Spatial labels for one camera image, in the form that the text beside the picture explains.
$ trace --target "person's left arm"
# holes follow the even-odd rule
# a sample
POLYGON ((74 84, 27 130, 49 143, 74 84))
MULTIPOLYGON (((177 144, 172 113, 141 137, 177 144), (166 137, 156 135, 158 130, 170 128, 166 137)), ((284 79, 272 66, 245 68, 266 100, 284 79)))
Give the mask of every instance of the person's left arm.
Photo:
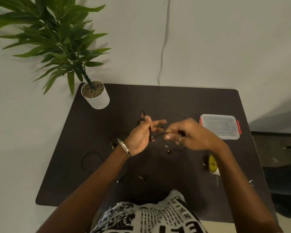
MULTIPOLYGON (((156 125, 166 120, 152 121, 145 116, 145 121, 132 130, 124 141, 131 156, 143 151, 149 143, 149 127, 153 132, 162 132, 156 125)), ((107 160, 49 216, 37 233, 85 232, 92 222, 105 193, 128 159, 122 146, 118 145, 107 160)))

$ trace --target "wall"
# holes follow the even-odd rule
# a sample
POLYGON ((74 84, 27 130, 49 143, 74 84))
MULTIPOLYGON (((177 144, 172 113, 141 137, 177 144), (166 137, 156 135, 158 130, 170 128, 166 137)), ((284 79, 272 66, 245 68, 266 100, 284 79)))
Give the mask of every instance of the wall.
MULTIPOLYGON (((109 33, 96 46, 112 48, 91 78, 157 85, 167 1, 87 0, 107 4, 89 18, 109 33)), ((0 232, 34 232, 54 210, 34 201, 73 96, 65 77, 43 96, 45 81, 31 83, 41 58, 12 57, 30 47, 1 50, 10 43, 0 39, 0 232)), ((291 132, 291 0, 171 0, 161 85, 236 88, 252 130, 291 132)))

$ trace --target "pebble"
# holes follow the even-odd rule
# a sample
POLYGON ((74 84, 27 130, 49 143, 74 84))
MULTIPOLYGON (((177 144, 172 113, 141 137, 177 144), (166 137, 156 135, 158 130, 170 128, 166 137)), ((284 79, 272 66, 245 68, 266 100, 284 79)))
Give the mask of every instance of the pebble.
POLYGON ((99 82, 99 81, 92 81, 92 83, 94 84, 96 90, 92 90, 88 84, 86 84, 83 88, 82 88, 82 95, 85 96, 86 98, 95 98, 97 96, 99 96, 103 90, 104 90, 104 85, 99 82))

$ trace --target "person's right hand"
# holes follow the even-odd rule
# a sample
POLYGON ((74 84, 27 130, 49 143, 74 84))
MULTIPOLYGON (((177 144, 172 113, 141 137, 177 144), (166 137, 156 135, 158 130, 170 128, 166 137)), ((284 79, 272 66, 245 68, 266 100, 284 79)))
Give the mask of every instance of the person's right hand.
POLYGON ((188 118, 181 122, 176 122, 168 126, 164 135, 165 140, 173 140, 192 150, 210 150, 217 152, 219 148, 227 146, 216 134, 212 133, 194 119, 188 118), (179 134, 179 131, 185 132, 186 136, 179 134))

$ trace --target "black and white printed shirt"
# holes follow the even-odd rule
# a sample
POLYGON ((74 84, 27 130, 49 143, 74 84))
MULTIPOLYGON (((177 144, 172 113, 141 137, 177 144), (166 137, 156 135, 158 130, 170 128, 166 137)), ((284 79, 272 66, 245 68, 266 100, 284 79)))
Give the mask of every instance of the black and white printed shirt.
POLYGON ((105 212, 91 233, 206 233, 186 206, 183 195, 177 190, 172 190, 157 204, 120 202, 105 212))

